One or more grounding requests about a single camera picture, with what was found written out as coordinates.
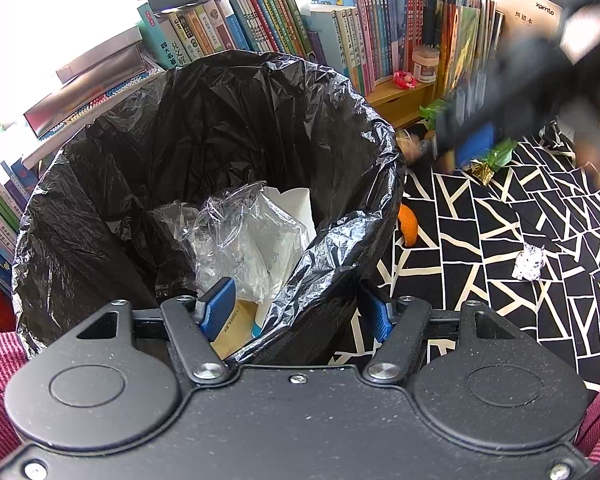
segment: black robotic base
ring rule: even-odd
[[[355,367],[229,370],[187,306],[108,304],[18,371],[0,480],[568,480],[575,371],[477,302],[421,300]],[[457,349],[421,368],[428,338]],[[137,350],[167,341],[170,364]]]

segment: plastic bag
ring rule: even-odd
[[[328,67],[232,50],[168,71],[69,140],[34,191],[13,266],[27,353],[110,300],[153,308],[195,291],[194,255],[147,212],[264,180],[310,190],[317,236],[229,362],[327,362],[390,239],[404,173],[393,129]]]

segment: plastic jar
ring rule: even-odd
[[[436,80],[440,53],[436,48],[420,45],[413,49],[413,76],[421,83]]]

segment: clear plastic bag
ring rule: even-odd
[[[263,194],[262,182],[211,196],[200,210],[175,202],[152,216],[167,224],[187,253],[195,254],[192,262],[202,291],[230,276],[237,298],[264,310],[309,245],[304,225]]]

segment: stack of books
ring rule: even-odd
[[[0,165],[0,289],[11,295],[11,264],[22,212],[27,206],[38,176],[18,160]]]

